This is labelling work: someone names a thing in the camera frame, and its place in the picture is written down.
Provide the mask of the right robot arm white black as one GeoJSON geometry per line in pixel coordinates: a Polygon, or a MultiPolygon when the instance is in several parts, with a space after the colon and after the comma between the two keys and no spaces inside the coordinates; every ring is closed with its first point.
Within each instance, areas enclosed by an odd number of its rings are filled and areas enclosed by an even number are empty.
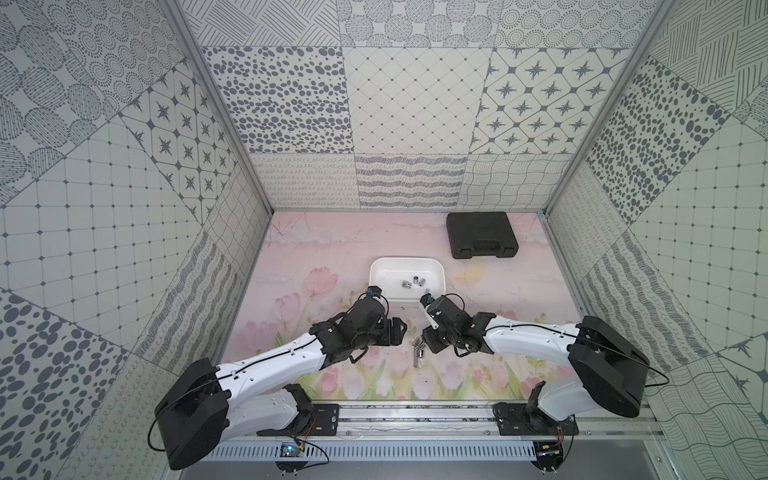
{"type": "Polygon", "coordinates": [[[650,370],[648,358],[603,320],[586,316],[577,324],[526,323],[488,312],[470,315],[448,294],[420,299],[430,325],[422,339],[434,353],[448,347],[458,357],[474,353],[524,355],[573,373],[531,390],[525,415],[560,423],[597,408],[635,418],[650,370]]]}

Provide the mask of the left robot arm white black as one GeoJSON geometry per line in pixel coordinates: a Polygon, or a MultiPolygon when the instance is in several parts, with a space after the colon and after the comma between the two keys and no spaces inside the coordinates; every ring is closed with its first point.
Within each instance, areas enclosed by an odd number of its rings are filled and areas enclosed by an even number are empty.
{"type": "Polygon", "coordinates": [[[183,470],[220,442],[243,435],[297,438],[310,432],[314,405],[297,379],[344,361],[357,363],[372,347],[401,345],[407,326],[388,313],[387,300],[368,292],[266,353],[190,364],[155,407],[150,426],[160,434],[170,469],[183,470]]]}

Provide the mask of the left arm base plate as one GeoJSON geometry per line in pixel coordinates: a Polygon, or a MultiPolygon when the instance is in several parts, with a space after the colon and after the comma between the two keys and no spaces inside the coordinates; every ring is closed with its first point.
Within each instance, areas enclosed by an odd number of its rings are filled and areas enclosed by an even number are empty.
{"type": "Polygon", "coordinates": [[[309,409],[300,410],[296,418],[282,430],[282,435],[288,437],[335,436],[339,415],[339,404],[313,404],[309,409]]]}

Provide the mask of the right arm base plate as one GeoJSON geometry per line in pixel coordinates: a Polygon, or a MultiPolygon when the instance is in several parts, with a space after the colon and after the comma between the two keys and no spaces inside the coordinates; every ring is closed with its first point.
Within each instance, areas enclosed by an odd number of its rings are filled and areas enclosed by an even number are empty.
{"type": "Polygon", "coordinates": [[[501,436],[575,436],[579,433],[573,418],[552,420],[538,409],[529,413],[522,403],[498,402],[492,406],[492,414],[501,436]]]}

